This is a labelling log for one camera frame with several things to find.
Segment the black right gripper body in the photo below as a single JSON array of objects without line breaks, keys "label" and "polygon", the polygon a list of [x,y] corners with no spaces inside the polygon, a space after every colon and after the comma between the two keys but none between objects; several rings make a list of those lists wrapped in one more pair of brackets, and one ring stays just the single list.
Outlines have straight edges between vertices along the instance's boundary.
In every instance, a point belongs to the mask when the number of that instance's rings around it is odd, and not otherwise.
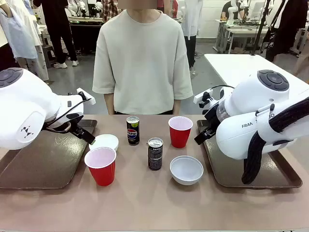
[{"label": "black right gripper body", "polygon": [[219,106],[219,103],[217,102],[215,105],[213,105],[204,115],[208,122],[208,128],[209,130],[216,132],[218,126],[219,126],[219,119],[217,117],[217,108]]}]

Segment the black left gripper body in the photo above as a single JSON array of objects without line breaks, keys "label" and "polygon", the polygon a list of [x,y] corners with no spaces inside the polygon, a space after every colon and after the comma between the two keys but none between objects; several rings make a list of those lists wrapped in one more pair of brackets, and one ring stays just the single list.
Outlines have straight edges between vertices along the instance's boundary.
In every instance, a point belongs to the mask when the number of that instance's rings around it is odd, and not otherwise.
[{"label": "black left gripper body", "polygon": [[82,138],[84,134],[84,129],[78,124],[81,121],[80,118],[75,118],[69,121],[70,129],[69,133],[73,134],[77,138]]}]

